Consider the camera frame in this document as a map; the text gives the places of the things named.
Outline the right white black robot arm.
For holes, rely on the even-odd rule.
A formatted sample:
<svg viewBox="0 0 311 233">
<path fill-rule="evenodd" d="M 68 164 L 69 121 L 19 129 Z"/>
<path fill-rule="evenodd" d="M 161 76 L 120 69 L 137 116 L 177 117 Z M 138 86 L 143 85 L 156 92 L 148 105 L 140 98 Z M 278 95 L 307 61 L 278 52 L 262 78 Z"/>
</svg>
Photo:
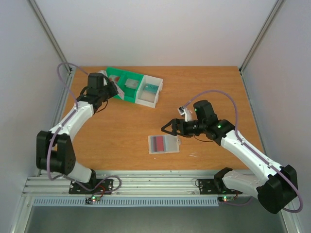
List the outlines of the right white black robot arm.
<svg viewBox="0 0 311 233">
<path fill-rule="evenodd" d="M 256 198 L 270 213 L 285 209 L 295 198 L 301 200 L 298 192 L 297 172 L 291 166 L 282 166 L 250 144 L 237 127 L 228 120 L 219 120 L 207 100 L 194 105 L 196 120 L 191 119 L 191 111 L 179 107 L 184 119 L 174 118 L 161 130 L 173 136 L 194 137 L 204 134 L 209 140 L 234 154 L 252 172 L 243 175 L 225 167 L 214 175 L 214 186 L 218 193 L 235 190 Z"/>
</svg>

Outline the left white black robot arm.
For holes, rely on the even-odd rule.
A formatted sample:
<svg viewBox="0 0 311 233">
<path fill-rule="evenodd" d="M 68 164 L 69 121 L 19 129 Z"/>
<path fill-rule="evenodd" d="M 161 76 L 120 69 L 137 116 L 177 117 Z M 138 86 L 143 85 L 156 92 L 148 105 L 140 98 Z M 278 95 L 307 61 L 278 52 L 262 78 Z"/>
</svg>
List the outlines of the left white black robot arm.
<svg viewBox="0 0 311 233">
<path fill-rule="evenodd" d="M 76 99 L 73 108 L 53 128 L 40 131 L 36 137 L 36 166 L 47 173 L 57 172 L 74 181 L 86 193 L 97 190 L 98 181 L 92 170 L 76 160 L 73 140 L 82 126 L 98 111 L 104 102 L 118 95 L 116 84 L 103 73 L 90 73 L 87 86 Z"/>
</svg>

